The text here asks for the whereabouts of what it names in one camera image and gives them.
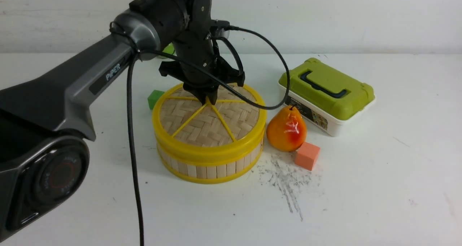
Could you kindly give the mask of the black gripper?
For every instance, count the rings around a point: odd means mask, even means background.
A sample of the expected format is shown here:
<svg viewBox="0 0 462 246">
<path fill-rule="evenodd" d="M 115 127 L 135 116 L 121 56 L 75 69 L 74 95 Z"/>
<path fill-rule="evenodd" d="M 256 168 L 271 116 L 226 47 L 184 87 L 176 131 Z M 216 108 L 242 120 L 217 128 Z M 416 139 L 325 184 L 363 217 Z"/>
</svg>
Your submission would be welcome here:
<svg viewBox="0 0 462 246">
<path fill-rule="evenodd" d="M 235 83 L 239 87 L 244 85 L 245 73 L 236 70 L 221 56 L 216 41 L 207 39 L 213 35 L 218 27 L 228 26 L 229 22 L 215 21 L 211 18 L 212 0 L 183 0 L 189 15 L 189 23 L 173 41 L 173 47 L 178 58 L 191 62 L 218 77 L 224 83 Z M 207 98 L 212 105 L 218 99 L 218 83 L 200 70 L 183 62 L 162 62 L 160 65 L 162 76 L 171 76 L 183 82 L 183 87 L 191 93 L 201 104 Z"/>
</svg>

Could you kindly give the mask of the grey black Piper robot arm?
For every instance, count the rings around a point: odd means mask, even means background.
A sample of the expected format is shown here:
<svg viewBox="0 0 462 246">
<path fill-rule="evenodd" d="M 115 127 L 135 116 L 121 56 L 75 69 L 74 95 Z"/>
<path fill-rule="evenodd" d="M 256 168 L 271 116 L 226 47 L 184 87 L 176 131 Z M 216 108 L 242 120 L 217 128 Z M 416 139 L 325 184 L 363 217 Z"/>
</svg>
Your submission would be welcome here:
<svg viewBox="0 0 462 246">
<path fill-rule="evenodd" d="M 215 101 L 218 87 L 243 86 L 214 42 L 227 21 L 211 19 L 212 0 L 133 0 L 110 23 L 110 34 L 49 72 L 1 90 L 1 241 L 61 205 L 81 186 L 96 133 L 90 105 L 128 69 L 128 136 L 136 172 L 132 127 L 132 74 L 137 60 L 163 55 L 160 66 L 199 101 Z"/>
</svg>

